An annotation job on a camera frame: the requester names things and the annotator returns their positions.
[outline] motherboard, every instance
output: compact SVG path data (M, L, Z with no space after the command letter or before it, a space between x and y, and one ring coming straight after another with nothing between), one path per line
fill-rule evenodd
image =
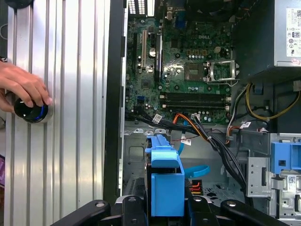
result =
M231 23L130 18L127 36L126 110L142 107L172 120L175 113L204 124L227 124L231 86Z

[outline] green circuit board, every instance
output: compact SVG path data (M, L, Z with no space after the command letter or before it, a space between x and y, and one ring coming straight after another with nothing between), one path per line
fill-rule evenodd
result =
M143 56L143 32L147 31L145 68L140 57ZM154 57L154 38L162 33L163 54L162 73L155 81L156 58ZM231 88L224 84L207 84L203 64L206 61L222 61L231 58L230 23L193 23L177 28L172 21L165 20L163 29L154 18L132 18L128 23L127 37L127 86L126 110L131 112L135 106L143 105L145 111L154 116L160 114L172 120L176 112L198 114L204 124L227 124L226 109L168 108L162 104L162 96L179 98L207 98L213 103L220 96L227 97ZM229 77L228 65L214 65L214 75Z

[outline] power supply unit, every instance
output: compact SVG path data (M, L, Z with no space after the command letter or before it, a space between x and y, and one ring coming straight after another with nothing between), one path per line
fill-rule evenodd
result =
M301 76L300 1L258 0L246 13L234 25L240 78L280 83Z

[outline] screw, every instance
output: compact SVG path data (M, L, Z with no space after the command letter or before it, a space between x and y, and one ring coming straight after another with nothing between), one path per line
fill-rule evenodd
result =
M136 201L135 197L130 197L128 200L129 200L130 202L135 202L135 201Z
M193 199L197 202L202 201L201 197L199 197L199 196L194 196Z
M232 201L228 201L227 205L230 206L230 207L236 207L236 203L232 202Z
M99 202L99 203L96 203L96 205L95 205L96 207L103 207L104 206L104 203L102 203L102 202Z

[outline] ribbed aluminum surface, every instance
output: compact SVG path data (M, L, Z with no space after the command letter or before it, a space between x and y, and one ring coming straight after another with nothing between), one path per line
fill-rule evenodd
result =
M48 226L103 196L110 0L35 0L8 15L8 58L41 76L52 119L7 116L5 226Z

